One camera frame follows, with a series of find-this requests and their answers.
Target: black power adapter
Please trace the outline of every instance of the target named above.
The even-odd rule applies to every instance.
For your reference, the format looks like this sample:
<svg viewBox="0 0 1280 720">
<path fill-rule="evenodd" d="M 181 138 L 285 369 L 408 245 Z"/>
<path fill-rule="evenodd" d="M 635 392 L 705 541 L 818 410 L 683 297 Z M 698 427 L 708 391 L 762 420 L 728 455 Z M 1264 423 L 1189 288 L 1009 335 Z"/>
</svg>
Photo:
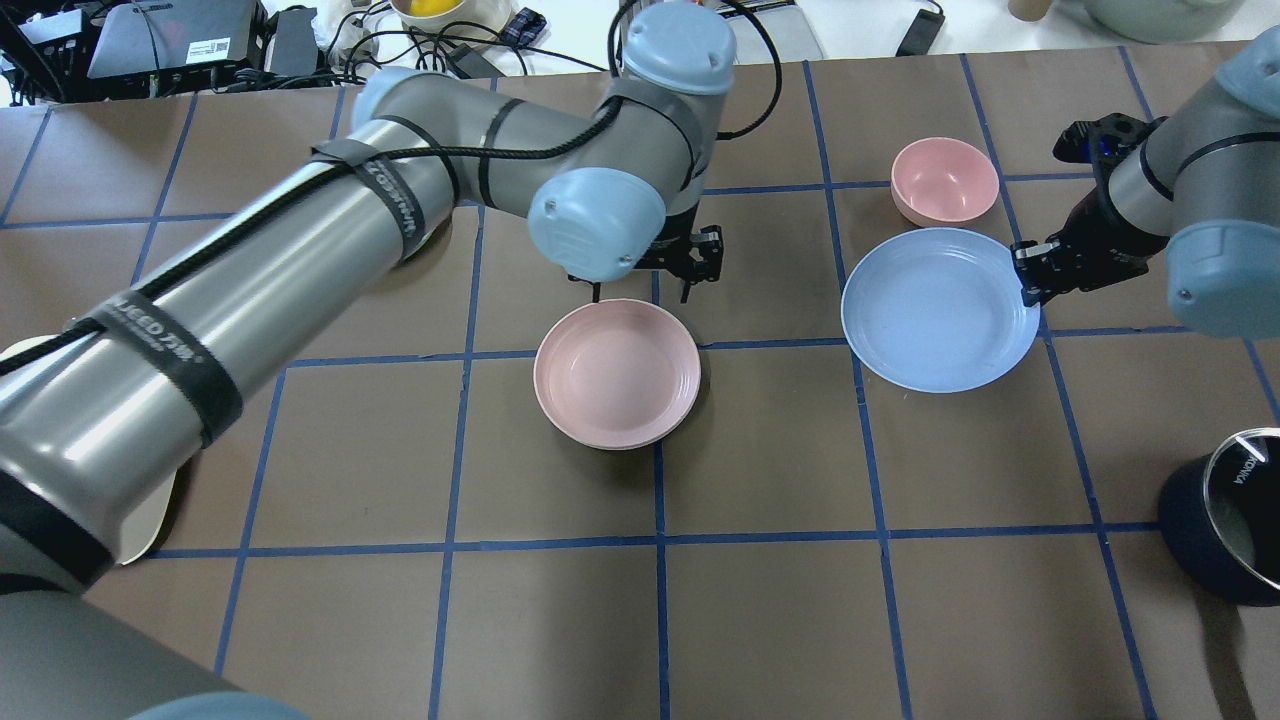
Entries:
<svg viewBox="0 0 1280 720">
<path fill-rule="evenodd" d="M 915 19 L 911 20 L 911 27 L 906 29 L 906 36 L 902 37 L 902 44 L 897 46 L 897 56 L 927 55 L 929 47 L 933 46 L 933 38 L 942 29 L 942 20 L 945 19 L 946 17 L 942 13 L 934 13 L 933 10 L 920 10 L 916 13 Z"/>
</svg>

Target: label sticker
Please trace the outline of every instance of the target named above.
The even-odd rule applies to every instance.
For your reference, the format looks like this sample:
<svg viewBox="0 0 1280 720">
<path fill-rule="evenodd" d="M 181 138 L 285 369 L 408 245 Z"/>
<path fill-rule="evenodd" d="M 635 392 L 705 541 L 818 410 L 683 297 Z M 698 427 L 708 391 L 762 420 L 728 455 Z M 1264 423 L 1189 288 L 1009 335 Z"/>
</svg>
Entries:
<svg viewBox="0 0 1280 720">
<path fill-rule="evenodd" d="M 230 54 L 230 49 L 232 38 L 229 37 L 192 42 L 187 46 L 187 64 L 225 60 L 227 55 Z"/>
</svg>

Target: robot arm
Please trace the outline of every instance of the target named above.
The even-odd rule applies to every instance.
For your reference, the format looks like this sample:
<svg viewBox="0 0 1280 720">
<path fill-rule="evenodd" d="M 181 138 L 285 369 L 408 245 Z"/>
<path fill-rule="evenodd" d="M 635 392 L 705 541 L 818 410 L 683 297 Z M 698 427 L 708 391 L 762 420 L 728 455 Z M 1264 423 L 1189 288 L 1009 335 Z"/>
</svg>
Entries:
<svg viewBox="0 0 1280 720">
<path fill-rule="evenodd" d="M 160 478 L 458 202 L 527 217 L 538 249 L 590 282 L 637 265 L 714 279 L 718 261 L 690 258 L 689 228 L 733 33 L 690 3 L 654 5 L 630 32 L 594 119 L 381 70 L 348 138 L 59 340 L 0 364 L 0 716 L 125 717 L 232 689 L 76 596 L 114 565 L 123 520 Z"/>
<path fill-rule="evenodd" d="M 1280 336 L 1280 27 L 1219 68 L 1175 115 L 1075 123 L 1053 155 L 1097 188 L 1043 243 L 1012 247 L 1028 306 L 1147 272 L 1164 250 L 1167 301 L 1211 336 Z"/>
</svg>

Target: blue tape line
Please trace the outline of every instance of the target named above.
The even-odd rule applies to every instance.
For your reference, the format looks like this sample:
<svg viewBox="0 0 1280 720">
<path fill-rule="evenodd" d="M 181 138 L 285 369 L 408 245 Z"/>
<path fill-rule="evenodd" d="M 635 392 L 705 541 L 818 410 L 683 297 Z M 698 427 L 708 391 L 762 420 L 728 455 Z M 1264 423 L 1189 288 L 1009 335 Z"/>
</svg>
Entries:
<svg viewBox="0 0 1280 720">
<path fill-rule="evenodd" d="M 154 550 L 146 555 L 147 560 L 191 560 L 196 557 L 236 557 L 239 553 L 234 547 L 209 547 L 209 548 L 174 548 Z"/>
<path fill-rule="evenodd" d="M 1160 532 L 1160 523 L 1107 523 L 1108 533 L 1152 533 Z"/>
<path fill-rule="evenodd" d="M 667 544 L 759 544 L 774 542 L 874 541 L 876 530 L 803 530 L 778 533 L 694 533 L 668 536 Z"/>
<path fill-rule="evenodd" d="M 534 357 L 536 350 L 493 350 L 486 352 L 472 352 L 472 360 L 512 360 L 516 357 Z"/>
<path fill-rule="evenodd" d="M 653 525 L 658 584 L 658 715 L 671 720 L 671 642 L 667 624 L 667 462 L 663 445 L 653 443 Z"/>
<path fill-rule="evenodd" d="M 338 86 L 338 102 L 333 109 L 333 124 L 329 126 L 329 140 L 338 137 L 338 126 L 342 124 L 342 106 L 347 102 L 347 86 Z"/>
<path fill-rule="evenodd" d="M 1093 179 L 1093 173 L 1032 173 L 1025 176 L 1005 176 L 1005 182 L 1038 182 L 1060 179 Z"/>
<path fill-rule="evenodd" d="M 339 365 L 396 365 L 401 363 L 451 363 L 466 360 L 465 352 L 439 355 L 371 355 L 365 357 L 307 357 L 289 363 L 289 368 L 333 368 Z"/>
<path fill-rule="evenodd" d="M 1152 325 L 1149 328 L 1084 328 L 1053 331 L 1053 337 L 1107 337 L 1117 334 L 1185 334 L 1190 328 L 1181 325 Z"/>
<path fill-rule="evenodd" d="M 257 518 L 257 501 L 262 495 L 262 477 L 266 474 L 266 459 L 271 454 L 271 438 L 275 436 L 275 419 L 280 413 L 280 396 L 284 393 L 285 372 L 275 377 L 275 389 L 271 393 L 271 410 L 266 416 L 266 430 L 262 433 L 262 448 L 257 455 L 257 469 L 253 471 L 253 488 L 248 495 L 248 509 L 244 511 L 244 527 L 241 529 L 241 544 L 236 551 L 236 570 L 232 573 L 230 592 L 227 593 L 227 612 L 223 615 L 223 630 L 218 637 L 218 656 L 214 659 L 214 673 L 223 674 L 227 665 L 227 647 L 232 639 L 232 624 L 236 621 L 236 605 L 239 601 L 241 580 L 244 577 L 244 560 L 248 557 L 248 543 L 253 536 L 253 520 Z"/>
<path fill-rule="evenodd" d="M 1066 391 L 1066 380 L 1062 377 L 1062 366 L 1057 360 L 1057 350 L 1053 347 L 1053 333 L 1046 333 L 1044 347 L 1048 352 L 1050 368 L 1053 372 L 1053 383 L 1057 386 L 1059 400 L 1062 405 L 1062 415 L 1066 419 L 1066 429 L 1071 437 L 1071 450 L 1075 452 L 1075 464 L 1080 471 L 1080 483 L 1084 487 L 1084 497 L 1089 503 L 1089 516 L 1093 519 L 1097 533 L 1098 550 L 1102 553 L 1102 565 L 1106 568 L 1107 583 L 1111 585 L 1111 597 L 1115 601 L 1116 616 L 1120 620 L 1120 633 L 1124 635 L 1125 648 L 1129 652 L 1129 665 L 1133 669 L 1134 682 L 1138 685 L 1138 697 L 1142 700 L 1142 710 L 1148 720 L 1157 720 L 1156 703 L 1151 697 L 1151 688 L 1147 684 L 1147 673 L 1143 669 L 1142 656 L 1138 652 L 1138 641 L 1133 633 L 1133 624 L 1129 620 L 1129 609 L 1124 600 L 1124 589 L 1120 587 L 1120 575 L 1116 571 L 1115 557 L 1111 555 L 1111 544 L 1107 541 L 1107 527 L 1102 520 L 1102 509 L 1098 506 L 1097 492 L 1093 487 L 1093 477 L 1089 474 L 1089 464 L 1084 455 L 1084 443 L 1080 441 L 1079 427 L 1075 424 L 1075 413 L 1071 410 L 1071 398 Z"/>
<path fill-rule="evenodd" d="M 141 225 L 150 223 L 152 218 L 108 218 L 102 220 L 44 220 L 38 223 L 9 223 L 0 227 L 6 231 L 27 229 L 56 229 L 56 228 L 92 228 L 97 225 Z"/>
<path fill-rule="evenodd" d="M 232 213 L 200 213 L 196 215 L 160 215 L 156 222 L 160 223 L 189 223 L 195 220 L 225 220 L 230 218 Z"/>
<path fill-rule="evenodd" d="M 703 195 L 758 195 L 762 192 L 813 192 L 823 190 L 826 184 L 760 184 L 748 187 L 712 187 L 703 191 Z"/>
<path fill-rule="evenodd" d="M 973 69 L 969 67 L 969 55 L 960 54 L 960 69 L 964 70 L 965 85 L 969 86 L 969 97 L 973 100 L 973 109 L 978 113 L 978 126 L 982 128 L 982 141 L 987 145 L 987 156 L 996 168 L 996 177 L 1000 178 L 1000 200 L 1005 205 L 1005 217 L 1009 219 L 1009 229 L 1014 233 L 1014 242 L 1023 241 L 1023 232 L 1018 227 L 1018 217 L 1014 214 L 1014 201 L 1009 196 L 1009 184 L 1005 181 L 1005 170 L 1000 165 L 996 154 L 996 141 L 991 138 L 991 126 L 987 123 L 987 113 L 982 109 L 982 97 L 978 96 L 978 83 L 973 79 Z"/>
<path fill-rule="evenodd" d="M 1149 533 L 1160 530 L 1157 523 L 1107 523 L 1108 533 Z M 998 538 L 1027 536 L 1092 534 L 1092 524 L 1071 525 L 1010 525 L 972 528 L 900 528 L 888 529 L 891 539 L 945 539 L 945 538 Z M 765 544 L 765 543 L 817 543 L 817 542 L 874 542 L 877 530 L 785 530 L 764 533 L 686 533 L 654 536 L 593 536 L 580 538 L 547 539 L 481 539 L 456 541 L 453 552 L 522 552 L 539 550 L 572 550 L 591 547 L 654 547 L 705 546 L 705 544 Z M 343 555 L 430 555 L 444 552 L 443 542 L 383 543 L 383 544 L 320 544 L 293 547 L 250 547 L 246 557 L 332 557 Z M 204 557 L 237 557 L 238 548 L 174 548 L 157 550 L 147 555 L 152 560 L 192 560 Z"/>
<path fill-rule="evenodd" d="M 1262 384 L 1262 393 L 1267 396 L 1267 405 L 1271 406 L 1271 419 L 1280 424 L 1280 405 L 1276 404 L 1276 393 L 1271 387 L 1271 379 L 1267 378 L 1267 370 L 1262 366 L 1262 357 L 1258 355 L 1257 346 L 1251 341 L 1244 341 L 1244 350 L 1249 354 L 1249 361 L 1253 363 L 1253 372 L 1258 375 L 1258 383 Z"/>
<path fill-rule="evenodd" d="M 520 552 L 526 550 L 572 550 L 584 547 L 653 547 L 653 536 L 598 536 L 588 538 L 556 538 L 525 541 L 454 542 L 453 552 Z"/>
<path fill-rule="evenodd" d="M 754 350 L 759 347 L 827 347 L 845 345 L 842 337 L 810 337 L 796 340 L 728 340 L 699 345 L 701 350 Z"/>
<path fill-rule="evenodd" d="M 1138 96 L 1138 104 L 1142 105 L 1142 114 L 1149 123 L 1156 118 L 1156 115 L 1151 113 L 1151 105 L 1147 102 L 1147 94 L 1142 91 L 1142 83 L 1138 82 L 1138 72 L 1133 69 L 1133 60 L 1129 59 L 1129 50 L 1124 45 L 1117 45 L 1116 50 L 1120 51 L 1120 60 L 1124 61 L 1124 72 L 1129 73 L 1129 85 L 1133 86 L 1133 92 Z"/>
<path fill-rule="evenodd" d="M 462 492 L 462 457 L 466 447 L 467 405 L 471 396 L 471 357 L 476 340 L 476 313 L 480 301 L 480 265 L 484 259 L 485 208 L 476 208 L 476 241 L 471 255 L 471 300 L 467 306 L 467 357 L 462 360 L 462 391 L 458 393 L 458 424 L 453 439 L 453 474 L 449 480 L 449 515 L 444 529 L 444 559 L 440 566 L 440 598 L 435 615 L 435 657 L 431 662 L 429 720 L 440 715 L 440 685 L 444 682 L 444 643 L 448 639 L 449 594 L 453 579 L 454 539 L 458 532 L 458 498 Z"/>
<path fill-rule="evenodd" d="M 1097 528 L 1091 524 L 1075 525 L 1010 525 L 989 528 L 904 528 L 890 530 L 893 539 L 938 539 L 938 538 L 1000 538 L 1027 536 L 1080 536 L 1093 534 Z"/>
<path fill-rule="evenodd" d="M 421 555 L 444 552 L 443 542 L 384 544 L 321 544 L 301 547 L 251 547 L 248 557 L 340 557 L 344 555 Z"/>
<path fill-rule="evenodd" d="M 863 427 L 863 448 L 867 452 L 867 475 L 872 491 L 872 511 L 876 515 L 876 539 L 881 546 L 881 577 L 884 580 L 884 607 L 888 612 L 890 642 L 893 647 L 893 669 L 897 673 L 897 693 L 902 705 L 902 717 L 913 719 L 911 691 L 906 673 L 906 652 L 902 647 L 902 626 L 897 612 L 897 591 L 893 587 L 893 564 L 890 559 L 890 530 L 884 518 L 884 497 L 881 493 L 879 465 L 876 461 L 876 442 L 872 438 L 870 409 L 867 406 L 863 364 L 849 352 L 854 363 L 854 388 L 858 397 L 858 419 Z"/>
<path fill-rule="evenodd" d="M 13 204 L 18 200 L 18 191 L 22 190 L 23 181 L 27 179 L 27 170 L 31 169 L 31 161 L 36 158 L 36 149 L 40 147 L 40 141 L 45 137 L 45 128 L 49 127 L 49 119 L 52 115 L 52 109 L 45 108 L 45 117 L 40 119 L 40 127 L 36 128 L 36 136 L 31 140 L 31 149 L 27 150 L 27 158 L 22 161 L 18 177 L 13 179 L 13 190 L 9 191 L 9 199 L 5 200 L 4 210 L 0 211 L 0 225 L 4 225 L 4 222 L 9 218 L 9 211 L 13 210 Z"/>
<path fill-rule="evenodd" d="M 142 223 L 186 223 L 192 220 L 225 220 L 230 213 L 205 213 L 200 215 L 161 215 L 159 218 L 104 218 L 100 220 L 42 220 L 37 223 L 9 223 L 0 225 L 6 231 L 93 228 L 100 225 L 141 225 Z"/>
<path fill-rule="evenodd" d="M 863 182 L 832 182 L 829 183 L 833 190 L 872 190 L 888 187 L 891 183 L 888 181 L 863 181 Z"/>
<path fill-rule="evenodd" d="M 836 218 L 836 193 L 831 187 L 831 160 L 827 156 L 827 137 L 822 132 L 822 113 L 818 110 L 818 91 L 813 86 L 813 70 L 809 61 L 800 63 L 804 69 L 805 90 L 809 94 L 809 114 L 813 117 L 813 131 L 818 137 L 818 160 L 822 163 L 823 193 L 827 196 L 827 225 L 831 232 L 831 251 L 836 258 L 836 282 L 845 290 L 845 250 L 840 246 L 840 222 Z"/>
<path fill-rule="evenodd" d="M 818 110 L 818 91 L 813 82 L 813 72 L 808 61 L 801 63 L 804 69 L 805 90 L 809 95 L 809 113 L 813 117 L 814 133 L 818 138 L 818 158 L 822 161 L 822 182 L 827 196 L 827 222 L 831 225 L 831 250 L 836 263 L 836 282 L 842 291 L 847 274 L 845 273 L 845 255 L 840 243 L 840 222 L 836 214 L 836 196 L 831 182 L 831 163 L 827 155 L 827 138 L 822 131 L 822 113 Z M 872 439 L 870 414 L 867 409 L 867 400 L 863 392 L 863 366 L 849 351 L 849 359 L 854 366 L 854 392 L 858 398 L 858 415 L 863 430 L 863 448 L 867 454 L 867 471 L 870 480 L 872 507 L 876 514 L 876 539 L 881 547 L 881 577 L 884 582 L 884 609 L 888 615 L 890 641 L 893 646 L 893 667 L 897 674 L 899 702 L 902 708 L 902 717 L 911 720 L 911 691 L 908 683 L 906 656 L 902 648 L 902 630 L 897 614 L 897 592 L 893 588 L 893 565 L 890 560 L 890 536 L 884 520 L 884 501 L 881 496 L 879 473 L 876 464 L 876 443 Z"/>
<path fill-rule="evenodd" d="M 191 104 L 187 105 L 187 118 L 182 122 L 182 132 L 178 133 L 178 145 L 173 151 L 173 160 L 169 161 L 169 172 L 164 176 L 164 184 L 160 186 L 160 199 L 156 200 L 156 209 L 151 213 L 151 224 L 147 227 L 147 236 L 142 240 L 142 250 L 138 252 L 138 261 L 133 265 L 133 278 L 131 283 L 138 282 L 142 277 L 142 268 L 147 263 L 147 254 L 151 252 L 151 241 L 156 236 L 156 224 L 160 219 L 160 210 L 164 209 L 165 200 L 169 199 L 169 190 L 173 187 L 173 177 L 178 173 L 178 163 L 182 160 L 182 150 L 187 145 L 187 135 L 191 132 L 191 120 L 196 117 L 196 101 L 200 95 L 191 95 Z"/>
</svg>

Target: white container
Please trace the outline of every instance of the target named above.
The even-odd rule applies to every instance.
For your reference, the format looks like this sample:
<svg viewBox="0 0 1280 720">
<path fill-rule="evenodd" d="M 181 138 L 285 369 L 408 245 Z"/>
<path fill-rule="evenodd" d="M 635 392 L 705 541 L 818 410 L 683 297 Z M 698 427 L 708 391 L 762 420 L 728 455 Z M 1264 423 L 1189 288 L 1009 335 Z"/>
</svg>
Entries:
<svg viewBox="0 0 1280 720">
<path fill-rule="evenodd" d="M 1196 40 L 1226 24 L 1244 0 L 1084 0 L 1093 19 L 1142 42 Z"/>
<path fill-rule="evenodd" d="M 444 26 L 457 20 L 483 24 L 500 32 L 502 27 L 511 19 L 512 13 L 511 0 L 462 0 L 449 10 L 426 17 L 411 15 L 408 8 L 410 0 L 392 0 L 392 9 L 401 17 L 404 27 L 416 27 L 429 33 L 439 32 Z M 448 35 L 498 40 L 483 29 L 466 26 L 449 28 Z"/>
</svg>

